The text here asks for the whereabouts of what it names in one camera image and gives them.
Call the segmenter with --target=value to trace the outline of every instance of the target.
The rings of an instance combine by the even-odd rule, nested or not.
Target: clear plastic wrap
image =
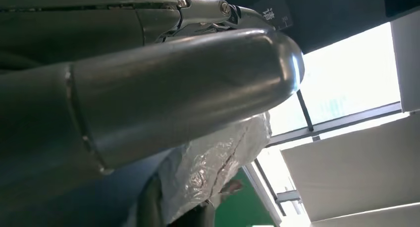
[[[268,113],[233,124],[173,150],[160,164],[161,210],[169,224],[217,195],[270,138]]]

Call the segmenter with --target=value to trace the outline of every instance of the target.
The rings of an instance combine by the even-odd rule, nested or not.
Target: bolt
[[[179,8],[186,8],[188,6],[187,1],[186,0],[178,0],[177,6]]]
[[[230,6],[227,2],[222,1],[220,4],[220,11],[225,16],[230,16]]]

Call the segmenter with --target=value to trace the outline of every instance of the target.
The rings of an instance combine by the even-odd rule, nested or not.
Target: chinese character
[[[274,19],[273,8],[270,8],[270,9],[267,9],[266,11],[264,11],[263,16],[266,20]]]

